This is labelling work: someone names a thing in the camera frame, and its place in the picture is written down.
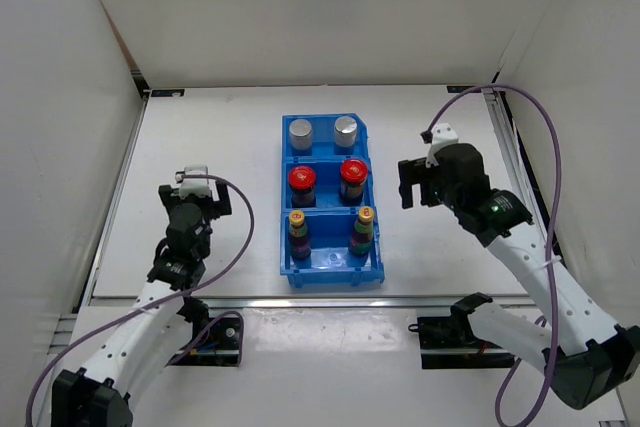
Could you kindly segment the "silver-capped shaker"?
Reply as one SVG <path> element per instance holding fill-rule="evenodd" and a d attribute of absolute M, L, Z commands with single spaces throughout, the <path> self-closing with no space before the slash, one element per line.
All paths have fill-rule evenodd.
<path fill-rule="evenodd" d="M 289 124 L 289 141 L 291 148 L 296 152 L 306 152 L 312 148 L 313 126 L 304 118 L 293 120 Z"/>
<path fill-rule="evenodd" d="M 349 149 L 355 145 L 358 122 L 352 116 L 340 116 L 334 123 L 334 142 L 339 148 Z"/>

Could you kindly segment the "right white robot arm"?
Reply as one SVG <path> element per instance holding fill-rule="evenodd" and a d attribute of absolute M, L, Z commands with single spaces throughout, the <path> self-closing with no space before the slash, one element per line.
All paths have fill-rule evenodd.
<path fill-rule="evenodd" d="M 491 187 L 474 146 L 452 144 L 431 159 L 402 160 L 398 172 L 403 208 L 412 207 L 414 186 L 422 204 L 449 208 L 508 268 L 551 325 L 536 326 L 490 296 L 474 293 L 451 306 L 436 339 L 464 347 L 486 341 L 540 373 L 551 367 L 551 390 L 575 410 L 633 377 L 639 366 L 638 327 L 622 326 L 546 253 L 532 214 L 512 192 Z"/>

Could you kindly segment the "yellow-cap sauce bottle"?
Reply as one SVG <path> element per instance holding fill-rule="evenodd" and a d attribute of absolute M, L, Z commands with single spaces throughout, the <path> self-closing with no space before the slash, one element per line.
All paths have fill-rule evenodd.
<path fill-rule="evenodd" d="M 311 235 L 305 213 L 299 209 L 292 210 L 288 220 L 288 242 L 291 256 L 296 259 L 305 259 L 311 254 Z"/>
<path fill-rule="evenodd" d="M 349 241 L 349 250 L 352 254 L 363 256 L 370 251 L 374 235 L 374 219 L 375 210 L 371 206 L 362 206 L 359 209 Z"/>

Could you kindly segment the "red-lid sauce jar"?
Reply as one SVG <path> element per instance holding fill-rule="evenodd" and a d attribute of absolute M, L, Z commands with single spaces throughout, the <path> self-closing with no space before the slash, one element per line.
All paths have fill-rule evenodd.
<path fill-rule="evenodd" d="M 360 158 L 347 158 L 340 166 L 339 195 L 345 205 L 357 205 L 364 195 L 369 168 Z"/>
<path fill-rule="evenodd" d="M 291 190 L 291 204 L 294 208 L 313 207 L 315 205 L 316 173 L 307 165 L 296 165 L 288 173 L 288 185 Z"/>

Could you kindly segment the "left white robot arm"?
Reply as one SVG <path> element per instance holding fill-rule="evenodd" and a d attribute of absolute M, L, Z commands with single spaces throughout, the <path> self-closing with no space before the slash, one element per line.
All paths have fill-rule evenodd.
<path fill-rule="evenodd" d="M 78 368 L 59 372 L 51 388 L 53 426 L 130 426 L 145 390 L 165 367 L 208 339 L 216 320 L 194 292 L 206 286 L 213 221 L 229 216 L 234 185 L 183 170 L 158 194 L 168 215 L 147 280 L 123 316 L 72 342 L 60 358 L 107 332 Z"/>

